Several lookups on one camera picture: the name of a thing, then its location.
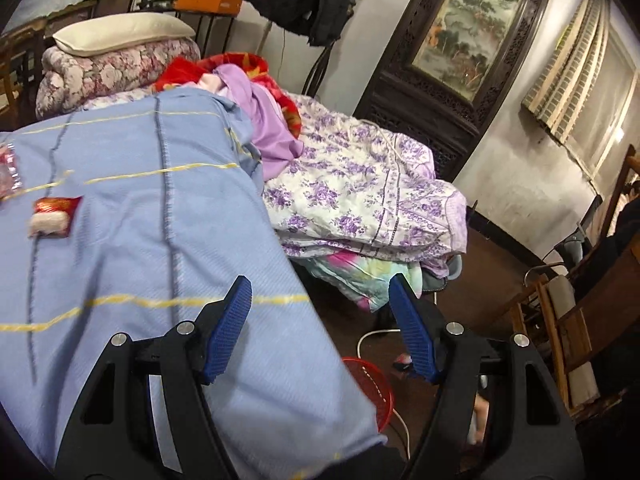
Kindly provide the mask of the small red white wrapper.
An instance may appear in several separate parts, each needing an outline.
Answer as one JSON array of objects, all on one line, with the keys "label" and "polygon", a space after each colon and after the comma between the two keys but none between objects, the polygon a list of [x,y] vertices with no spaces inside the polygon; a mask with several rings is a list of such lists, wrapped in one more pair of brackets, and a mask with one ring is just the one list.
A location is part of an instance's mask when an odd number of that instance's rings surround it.
[{"label": "small red white wrapper", "polygon": [[68,237],[82,197],[43,197],[36,200],[28,236]]}]

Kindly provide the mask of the red mesh trash basket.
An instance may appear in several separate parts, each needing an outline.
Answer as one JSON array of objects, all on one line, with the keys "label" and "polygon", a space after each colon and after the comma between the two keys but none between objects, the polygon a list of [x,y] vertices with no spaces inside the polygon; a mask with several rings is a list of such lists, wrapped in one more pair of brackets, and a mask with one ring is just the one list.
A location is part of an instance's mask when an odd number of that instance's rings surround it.
[{"label": "red mesh trash basket", "polygon": [[390,423],[395,407],[395,396],[390,382],[382,370],[369,361],[352,356],[345,356],[342,361],[361,391],[375,406],[378,431],[382,432]]}]

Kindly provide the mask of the pastel tie-dye quilt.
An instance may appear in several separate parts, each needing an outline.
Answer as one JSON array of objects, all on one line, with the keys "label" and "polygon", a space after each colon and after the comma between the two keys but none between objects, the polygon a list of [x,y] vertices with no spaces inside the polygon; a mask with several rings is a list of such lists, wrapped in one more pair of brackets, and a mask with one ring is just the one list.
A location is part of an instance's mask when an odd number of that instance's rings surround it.
[{"label": "pastel tie-dye quilt", "polygon": [[360,310],[376,312],[388,303],[390,280],[401,274],[421,297],[424,278],[419,263],[387,261],[341,250],[333,255],[294,258],[311,276],[336,287]]}]

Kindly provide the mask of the wooden chair by window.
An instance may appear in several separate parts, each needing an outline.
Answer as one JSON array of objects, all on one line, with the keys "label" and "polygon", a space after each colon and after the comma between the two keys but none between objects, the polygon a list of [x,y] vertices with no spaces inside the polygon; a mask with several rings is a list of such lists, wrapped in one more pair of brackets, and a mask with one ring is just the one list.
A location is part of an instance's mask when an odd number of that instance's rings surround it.
[{"label": "wooden chair by window", "polygon": [[552,375],[562,401],[576,422],[593,418],[622,400],[617,393],[604,398],[598,390],[592,362],[616,339],[639,323],[639,235],[634,234],[600,278],[586,273],[598,251],[620,223],[616,210],[630,174],[639,172],[639,155],[627,148],[597,244],[566,275],[547,278],[553,264],[529,269],[522,290],[498,310],[512,328],[551,356]]}]

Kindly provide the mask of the blue striped bed blanket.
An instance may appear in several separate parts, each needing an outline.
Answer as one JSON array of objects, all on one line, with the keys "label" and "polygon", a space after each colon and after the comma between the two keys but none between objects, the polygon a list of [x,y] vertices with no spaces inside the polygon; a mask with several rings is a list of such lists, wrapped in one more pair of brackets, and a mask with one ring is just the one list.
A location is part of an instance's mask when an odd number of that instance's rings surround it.
[{"label": "blue striped bed blanket", "polygon": [[[154,338],[221,299],[253,303],[203,390],[243,479],[368,478],[385,453],[270,224],[253,127],[182,87],[13,131],[22,188],[1,204],[1,404],[46,467],[111,338]],[[82,197],[68,237],[28,236],[34,203]]]}]

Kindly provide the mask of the purple floral duvet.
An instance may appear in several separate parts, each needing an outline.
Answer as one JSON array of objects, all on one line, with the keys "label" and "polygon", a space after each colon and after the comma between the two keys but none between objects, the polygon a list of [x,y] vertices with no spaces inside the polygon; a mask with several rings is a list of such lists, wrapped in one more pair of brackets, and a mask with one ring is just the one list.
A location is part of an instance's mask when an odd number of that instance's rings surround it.
[{"label": "purple floral duvet", "polygon": [[293,100],[303,153],[262,192],[285,253],[309,259],[347,250],[445,276],[448,260],[468,248],[466,199],[436,176],[432,150],[309,96]]}]

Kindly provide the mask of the lilac cloth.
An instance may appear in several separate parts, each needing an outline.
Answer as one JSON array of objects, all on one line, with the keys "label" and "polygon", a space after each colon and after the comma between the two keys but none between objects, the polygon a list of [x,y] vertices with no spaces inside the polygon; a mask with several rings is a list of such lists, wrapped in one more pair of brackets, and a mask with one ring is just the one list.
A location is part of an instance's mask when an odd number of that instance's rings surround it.
[{"label": "lilac cloth", "polygon": [[198,86],[232,101],[252,123],[252,144],[262,158],[265,181],[277,177],[296,158],[303,154],[304,144],[288,131],[283,118],[274,110],[272,99],[262,88],[252,92],[229,88],[216,76],[204,76]]}]

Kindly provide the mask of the black metal coat rack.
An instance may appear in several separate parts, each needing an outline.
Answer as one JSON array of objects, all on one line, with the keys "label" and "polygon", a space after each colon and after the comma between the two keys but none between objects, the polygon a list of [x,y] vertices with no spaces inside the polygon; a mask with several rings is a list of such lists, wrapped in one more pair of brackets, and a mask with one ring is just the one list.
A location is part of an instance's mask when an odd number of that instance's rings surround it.
[{"label": "black metal coat rack", "polygon": [[304,96],[310,96],[311,98],[315,98],[317,96],[322,86],[322,82],[324,81],[324,77],[328,72],[334,47],[338,43],[338,40],[341,39],[342,32],[344,32],[346,24],[354,16],[356,5],[357,0],[349,0],[346,18],[342,25],[341,31],[337,35],[337,38],[333,39],[326,47],[323,48],[322,52],[316,59],[316,62],[314,62],[314,65],[311,66],[311,69],[307,74],[305,83],[303,85],[302,93]]}]

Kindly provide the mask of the red patterned blanket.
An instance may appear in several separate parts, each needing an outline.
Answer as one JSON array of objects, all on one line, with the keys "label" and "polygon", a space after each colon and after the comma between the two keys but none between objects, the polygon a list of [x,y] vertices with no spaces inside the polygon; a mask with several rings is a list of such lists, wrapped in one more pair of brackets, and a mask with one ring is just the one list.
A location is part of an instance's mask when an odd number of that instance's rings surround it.
[{"label": "red patterned blanket", "polygon": [[269,73],[268,62],[248,52],[215,54],[199,61],[179,56],[171,61],[152,84],[154,92],[177,88],[183,84],[198,84],[204,76],[216,75],[232,92],[238,87],[248,92],[262,88],[274,103],[274,110],[283,118],[288,131],[297,139],[302,132],[302,120],[295,102],[280,88]]}]

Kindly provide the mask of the beige checked curtain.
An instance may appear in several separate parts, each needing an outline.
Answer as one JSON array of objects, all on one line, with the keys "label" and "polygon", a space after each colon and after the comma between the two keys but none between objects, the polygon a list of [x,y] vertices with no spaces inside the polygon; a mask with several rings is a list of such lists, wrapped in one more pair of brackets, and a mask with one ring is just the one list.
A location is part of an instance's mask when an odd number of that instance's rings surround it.
[{"label": "beige checked curtain", "polygon": [[570,136],[600,74],[610,16],[611,0],[582,0],[524,96],[522,107],[559,142]]}]

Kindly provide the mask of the floral folded quilt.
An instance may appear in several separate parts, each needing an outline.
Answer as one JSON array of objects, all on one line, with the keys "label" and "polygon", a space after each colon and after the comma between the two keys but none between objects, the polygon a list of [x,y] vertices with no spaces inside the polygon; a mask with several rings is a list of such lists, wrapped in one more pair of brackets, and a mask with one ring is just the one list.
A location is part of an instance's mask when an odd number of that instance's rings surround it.
[{"label": "floral folded quilt", "polygon": [[66,114],[90,100],[147,87],[175,58],[197,61],[200,57],[200,48],[188,38],[152,41],[88,58],[50,47],[42,55],[36,117]]}]

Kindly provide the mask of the carved dark wooden screen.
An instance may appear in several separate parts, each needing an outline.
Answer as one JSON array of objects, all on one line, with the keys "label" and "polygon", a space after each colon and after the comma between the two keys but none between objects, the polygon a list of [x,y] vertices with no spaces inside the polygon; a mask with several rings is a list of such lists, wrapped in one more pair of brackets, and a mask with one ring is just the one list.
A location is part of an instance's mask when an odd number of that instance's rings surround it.
[{"label": "carved dark wooden screen", "polygon": [[410,0],[355,115],[430,148],[453,181],[518,76],[549,0]]}]

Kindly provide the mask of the cream pillow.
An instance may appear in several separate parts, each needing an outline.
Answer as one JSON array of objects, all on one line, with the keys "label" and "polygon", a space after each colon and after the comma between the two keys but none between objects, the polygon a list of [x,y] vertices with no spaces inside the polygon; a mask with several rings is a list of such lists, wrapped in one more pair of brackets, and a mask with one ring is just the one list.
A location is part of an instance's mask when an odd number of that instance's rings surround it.
[{"label": "cream pillow", "polygon": [[65,26],[53,35],[63,52],[81,58],[135,47],[148,42],[195,37],[180,18],[154,12],[121,13]]}]

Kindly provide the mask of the orange box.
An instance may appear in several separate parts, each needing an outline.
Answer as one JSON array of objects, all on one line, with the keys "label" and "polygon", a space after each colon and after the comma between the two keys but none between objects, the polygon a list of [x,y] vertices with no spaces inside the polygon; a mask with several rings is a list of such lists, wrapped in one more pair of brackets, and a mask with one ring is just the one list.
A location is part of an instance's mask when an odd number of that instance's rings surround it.
[{"label": "orange box", "polygon": [[181,12],[237,16],[242,0],[175,0],[174,9]]}]

